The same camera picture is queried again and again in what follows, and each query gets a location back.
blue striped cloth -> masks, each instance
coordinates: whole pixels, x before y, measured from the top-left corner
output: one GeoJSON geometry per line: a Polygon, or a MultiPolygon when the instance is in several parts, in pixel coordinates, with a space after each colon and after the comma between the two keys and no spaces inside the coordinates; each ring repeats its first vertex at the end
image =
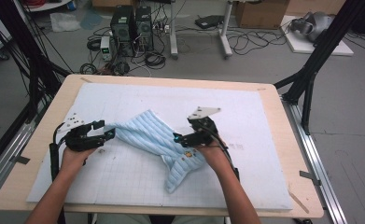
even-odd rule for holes
{"type": "Polygon", "coordinates": [[[174,131],[151,110],[127,122],[105,126],[105,130],[111,128],[116,128],[116,136],[120,140],[161,156],[170,171],[165,181],[165,189],[169,193],[174,192],[190,171],[205,164],[205,158],[199,151],[175,143],[174,131]]]}

computer tower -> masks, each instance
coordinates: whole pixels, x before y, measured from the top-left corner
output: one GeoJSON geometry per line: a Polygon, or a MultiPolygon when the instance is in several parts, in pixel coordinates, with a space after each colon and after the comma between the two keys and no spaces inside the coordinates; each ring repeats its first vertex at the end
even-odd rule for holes
{"type": "Polygon", "coordinates": [[[139,36],[140,50],[152,51],[153,48],[153,31],[150,7],[139,7],[135,11],[135,22],[139,36]]]}
{"type": "Polygon", "coordinates": [[[110,28],[118,54],[133,57],[133,42],[137,38],[133,6],[116,6],[110,28]]]}

white cutting mat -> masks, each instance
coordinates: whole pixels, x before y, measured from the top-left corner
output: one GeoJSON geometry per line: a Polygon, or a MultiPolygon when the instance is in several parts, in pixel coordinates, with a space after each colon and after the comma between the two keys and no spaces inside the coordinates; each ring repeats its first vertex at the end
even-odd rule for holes
{"type": "MultiPolygon", "coordinates": [[[[255,208],[292,209],[261,99],[254,91],[87,83],[66,117],[78,113],[86,122],[104,119],[111,123],[151,109],[175,131],[186,134],[192,132],[187,116],[197,106],[222,109],[211,119],[230,148],[255,208]]],[[[218,179],[207,164],[169,194],[164,189],[168,170],[159,156],[118,139],[106,142],[102,149],[82,168],[69,190],[68,203],[226,207],[218,179]]],[[[50,180],[48,153],[27,202],[38,202],[50,180]]]]}
{"type": "MultiPolygon", "coordinates": [[[[281,25],[284,25],[298,17],[294,16],[284,16],[284,19],[281,21],[281,25]]],[[[290,46],[290,49],[294,53],[313,53],[314,47],[313,43],[310,42],[305,35],[301,35],[299,31],[290,31],[288,25],[281,27],[282,32],[287,33],[287,41],[290,46]]],[[[331,55],[339,55],[339,56],[353,56],[354,52],[351,50],[343,40],[340,41],[339,45],[334,49],[331,55]]]]}

floor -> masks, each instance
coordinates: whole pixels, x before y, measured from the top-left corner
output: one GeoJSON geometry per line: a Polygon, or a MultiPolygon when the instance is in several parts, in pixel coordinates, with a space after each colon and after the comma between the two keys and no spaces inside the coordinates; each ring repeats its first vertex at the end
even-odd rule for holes
{"type": "MultiPolygon", "coordinates": [[[[63,9],[53,10],[66,12],[63,9]]],[[[87,11],[74,12],[79,21],[87,11]]],[[[48,21],[46,16],[39,19],[48,21]]],[[[196,18],[187,17],[176,24],[194,27],[196,18]]],[[[87,37],[93,31],[108,26],[109,19],[100,19],[91,29],[74,32],[48,33],[55,48],[74,71],[88,61],[87,37]]],[[[235,82],[275,83],[299,71],[310,55],[292,53],[288,44],[271,45],[247,55],[233,54],[225,60],[216,33],[188,31],[178,33],[179,58],[170,57],[168,45],[161,70],[138,68],[128,76],[167,77],[235,82]]],[[[365,47],[365,41],[354,39],[365,47]]],[[[316,78],[310,129],[316,148],[328,172],[349,223],[365,223],[365,49],[345,39],[354,51],[353,57],[331,56],[316,78]]],[[[47,44],[53,62],[64,67],[55,50],[47,44]]],[[[104,62],[97,60],[95,65],[104,62]]],[[[12,60],[0,61],[0,137],[28,101],[17,67],[12,60]]],[[[0,223],[22,223],[28,213],[0,211],[0,223]]],[[[68,214],[69,223],[86,223],[83,214],[68,214]]],[[[291,219],[266,218],[263,223],[294,223],[291,219]]],[[[330,223],[327,215],[314,223],[330,223]]]]}

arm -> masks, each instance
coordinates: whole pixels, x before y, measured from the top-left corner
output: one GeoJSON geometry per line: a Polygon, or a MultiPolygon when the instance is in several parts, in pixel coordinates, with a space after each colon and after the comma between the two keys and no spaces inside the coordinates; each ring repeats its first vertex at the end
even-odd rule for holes
{"type": "Polygon", "coordinates": [[[255,208],[246,196],[218,143],[214,141],[210,146],[198,147],[198,149],[218,176],[232,224],[260,223],[255,208]]]}
{"type": "Polygon", "coordinates": [[[36,205],[34,211],[25,221],[29,223],[51,223],[57,222],[58,215],[63,207],[66,194],[77,177],[83,162],[92,154],[95,149],[83,152],[75,152],[68,147],[63,152],[63,161],[60,172],[50,185],[48,191],[36,205]]]}

